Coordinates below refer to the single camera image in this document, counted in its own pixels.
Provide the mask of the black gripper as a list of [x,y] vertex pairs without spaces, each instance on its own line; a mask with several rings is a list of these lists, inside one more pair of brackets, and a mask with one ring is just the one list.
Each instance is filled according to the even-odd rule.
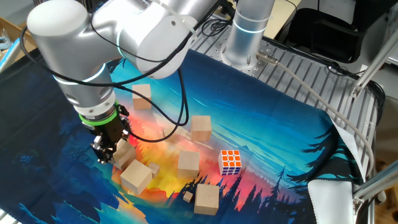
[[93,134],[96,136],[91,148],[98,158],[98,162],[108,163],[113,156],[113,146],[121,139],[129,137],[127,130],[128,110],[123,105],[117,105],[118,115],[110,122],[95,126]]

